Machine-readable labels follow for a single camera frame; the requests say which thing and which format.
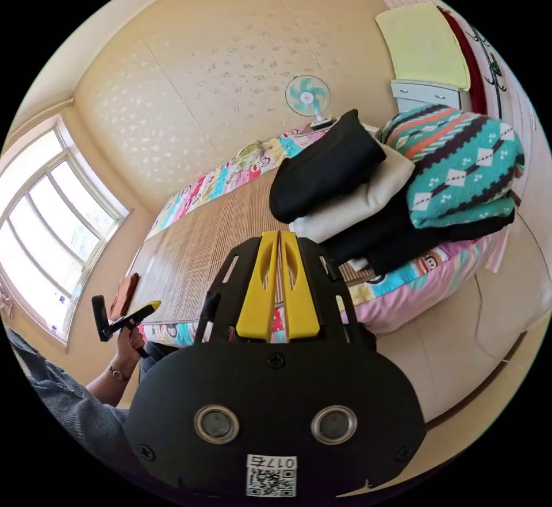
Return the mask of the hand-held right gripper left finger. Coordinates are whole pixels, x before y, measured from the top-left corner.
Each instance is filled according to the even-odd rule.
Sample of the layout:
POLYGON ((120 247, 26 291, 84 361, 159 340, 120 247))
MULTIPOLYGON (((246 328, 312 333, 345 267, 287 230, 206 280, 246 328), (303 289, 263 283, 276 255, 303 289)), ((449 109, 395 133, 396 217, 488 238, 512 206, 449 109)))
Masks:
POLYGON ((279 232, 263 233, 236 332, 242 339, 270 340, 275 311, 279 232))

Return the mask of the person's left hand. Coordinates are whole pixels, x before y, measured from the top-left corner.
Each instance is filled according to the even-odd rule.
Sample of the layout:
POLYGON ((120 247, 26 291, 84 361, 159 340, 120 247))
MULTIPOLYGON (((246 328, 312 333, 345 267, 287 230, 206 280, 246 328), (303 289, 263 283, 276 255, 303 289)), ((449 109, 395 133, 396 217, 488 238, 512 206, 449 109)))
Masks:
POLYGON ((120 330, 116 354, 111 362, 113 369, 122 373, 124 378, 129 379, 140 362, 139 350, 144 345, 144 338, 138 327, 134 327, 132 330, 128 328, 120 330))

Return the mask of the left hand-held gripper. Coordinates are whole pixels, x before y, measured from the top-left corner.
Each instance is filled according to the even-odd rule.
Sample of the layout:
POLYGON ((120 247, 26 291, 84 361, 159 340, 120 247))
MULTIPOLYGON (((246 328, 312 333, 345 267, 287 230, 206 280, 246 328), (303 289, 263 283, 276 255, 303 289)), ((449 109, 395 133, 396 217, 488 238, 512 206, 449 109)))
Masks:
MULTIPOLYGON (((103 337, 107 340, 110 340, 113 336, 116 336, 116 342, 118 338, 118 334, 120 330, 123 328, 128 328, 129 330, 132 330, 134 327, 137 327, 142 324, 142 322, 154 314, 159 307, 161 306, 160 301, 152 301, 149 302, 139 309, 135 310, 131 314, 129 314, 126 317, 120 318, 119 320, 108 324, 107 327, 102 331, 103 337)), ((144 347, 139 350, 141 358, 142 359, 148 359, 149 354, 146 352, 144 347)))

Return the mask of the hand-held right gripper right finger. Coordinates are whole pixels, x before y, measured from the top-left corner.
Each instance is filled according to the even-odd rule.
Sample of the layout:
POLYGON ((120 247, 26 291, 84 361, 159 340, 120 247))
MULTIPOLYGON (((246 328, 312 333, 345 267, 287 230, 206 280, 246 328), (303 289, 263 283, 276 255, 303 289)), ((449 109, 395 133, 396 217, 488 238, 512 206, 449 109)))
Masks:
POLYGON ((296 235, 280 233, 286 339, 314 339, 320 331, 305 263, 296 235))

